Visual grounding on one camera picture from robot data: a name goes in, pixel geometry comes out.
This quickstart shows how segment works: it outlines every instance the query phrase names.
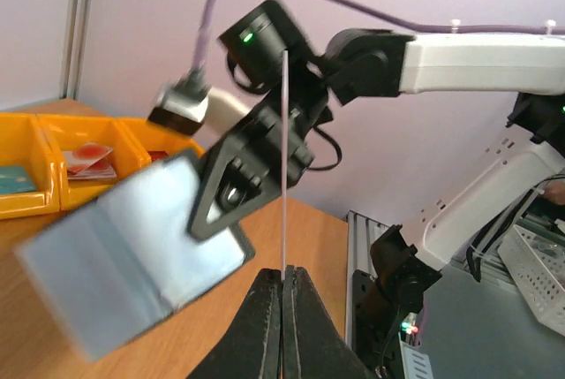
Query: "wall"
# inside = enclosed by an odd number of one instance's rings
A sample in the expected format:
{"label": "wall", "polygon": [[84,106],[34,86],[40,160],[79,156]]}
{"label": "wall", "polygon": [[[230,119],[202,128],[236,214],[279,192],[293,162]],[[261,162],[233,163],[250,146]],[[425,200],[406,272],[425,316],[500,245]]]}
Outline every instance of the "wall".
{"label": "wall", "polygon": [[[262,0],[220,0],[218,35]],[[358,0],[420,22],[448,24],[565,22],[565,0]],[[284,0],[315,48],[346,27],[387,24],[321,0]],[[144,117],[158,87],[190,67],[204,0],[93,0],[79,99],[120,115]],[[216,42],[208,79],[237,93]],[[242,96],[252,103],[250,96]],[[325,128],[343,145],[343,163],[329,173],[307,173],[293,194],[337,216],[352,208],[388,223],[415,214],[475,160],[497,131],[513,95],[437,93],[394,100],[358,100],[335,110]],[[209,133],[198,135],[205,145]],[[333,151],[310,139],[316,163]]]}
{"label": "wall", "polygon": [[59,95],[69,0],[0,0],[0,110]]}

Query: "orange bin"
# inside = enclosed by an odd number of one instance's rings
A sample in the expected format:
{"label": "orange bin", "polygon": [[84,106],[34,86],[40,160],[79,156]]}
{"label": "orange bin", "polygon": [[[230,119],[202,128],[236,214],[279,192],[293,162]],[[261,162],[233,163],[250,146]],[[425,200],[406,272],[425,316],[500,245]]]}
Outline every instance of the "orange bin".
{"label": "orange bin", "polygon": [[21,165],[36,192],[0,195],[0,219],[59,210],[56,160],[32,114],[0,113],[0,166]]}
{"label": "orange bin", "polygon": [[[146,154],[130,139],[128,132],[111,117],[39,115],[57,163],[61,209],[73,209],[90,201],[120,180],[147,165]],[[114,148],[107,156],[117,178],[110,180],[68,180],[63,151],[94,142]]]}
{"label": "orange bin", "polygon": [[146,165],[151,163],[149,151],[164,151],[173,155],[191,148],[198,156],[204,154],[204,150],[188,136],[154,125],[144,118],[119,118],[117,121],[139,145],[139,150],[145,155]]}

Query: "white plastic basket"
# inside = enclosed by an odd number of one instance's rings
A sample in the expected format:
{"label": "white plastic basket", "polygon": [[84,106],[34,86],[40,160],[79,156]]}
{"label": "white plastic basket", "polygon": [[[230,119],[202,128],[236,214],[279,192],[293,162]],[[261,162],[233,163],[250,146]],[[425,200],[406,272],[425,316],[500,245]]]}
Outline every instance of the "white plastic basket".
{"label": "white plastic basket", "polygon": [[565,336],[565,251],[515,225],[498,253],[538,321]]}

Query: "green led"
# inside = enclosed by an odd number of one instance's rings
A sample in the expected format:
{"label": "green led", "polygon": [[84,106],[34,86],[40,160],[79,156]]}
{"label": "green led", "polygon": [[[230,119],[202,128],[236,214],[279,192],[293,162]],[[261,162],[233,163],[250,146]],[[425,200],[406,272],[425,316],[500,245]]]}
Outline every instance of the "green led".
{"label": "green led", "polygon": [[244,36],[243,41],[244,43],[248,43],[253,38],[253,33],[248,33]]}

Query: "table top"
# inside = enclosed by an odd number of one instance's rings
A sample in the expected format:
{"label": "table top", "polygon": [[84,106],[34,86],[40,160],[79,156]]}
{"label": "table top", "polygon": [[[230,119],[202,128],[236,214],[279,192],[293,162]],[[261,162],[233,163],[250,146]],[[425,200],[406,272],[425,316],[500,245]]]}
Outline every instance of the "table top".
{"label": "table top", "polygon": [[[35,112],[38,110],[101,115],[73,101],[35,108]],[[51,319],[17,260],[7,250],[8,245],[33,236],[57,216],[38,217],[0,222],[0,241],[5,241],[0,246],[4,249],[3,254],[0,251],[2,378],[186,377],[220,340],[258,271],[280,268],[281,204],[277,200],[242,221],[255,247],[255,258],[166,322],[89,364]],[[343,334],[347,224],[290,199],[287,263],[307,268],[335,326]]]}

